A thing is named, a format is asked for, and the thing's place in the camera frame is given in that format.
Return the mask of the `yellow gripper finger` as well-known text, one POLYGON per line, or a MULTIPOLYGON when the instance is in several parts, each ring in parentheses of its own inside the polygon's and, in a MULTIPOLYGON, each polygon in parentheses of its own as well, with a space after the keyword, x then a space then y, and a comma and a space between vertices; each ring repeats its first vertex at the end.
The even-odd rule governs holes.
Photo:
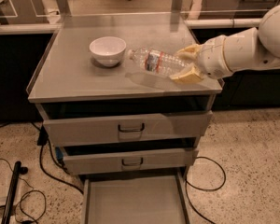
POLYGON ((195 61, 201 51, 202 45, 192 44, 184 47, 175 53, 175 56, 181 60, 195 61))
POLYGON ((182 84, 199 83, 204 79, 204 74, 194 63, 191 63, 180 72, 170 75, 170 79, 182 84))

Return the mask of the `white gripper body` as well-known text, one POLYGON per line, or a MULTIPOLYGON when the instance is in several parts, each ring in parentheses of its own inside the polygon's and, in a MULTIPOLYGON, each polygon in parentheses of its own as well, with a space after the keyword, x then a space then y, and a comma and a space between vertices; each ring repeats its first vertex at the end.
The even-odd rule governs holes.
POLYGON ((232 71, 224 58, 225 35, 208 39, 202 44, 197 57, 197 65, 201 71, 212 79, 230 77, 232 71))

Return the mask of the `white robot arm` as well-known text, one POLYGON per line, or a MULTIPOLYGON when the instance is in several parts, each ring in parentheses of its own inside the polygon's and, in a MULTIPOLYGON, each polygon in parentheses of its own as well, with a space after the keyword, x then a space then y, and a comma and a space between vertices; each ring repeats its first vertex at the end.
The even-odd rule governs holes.
POLYGON ((280 69, 280 5, 268 11, 258 27, 187 46, 175 56, 189 63, 170 76, 178 83, 220 79, 243 70, 280 69))

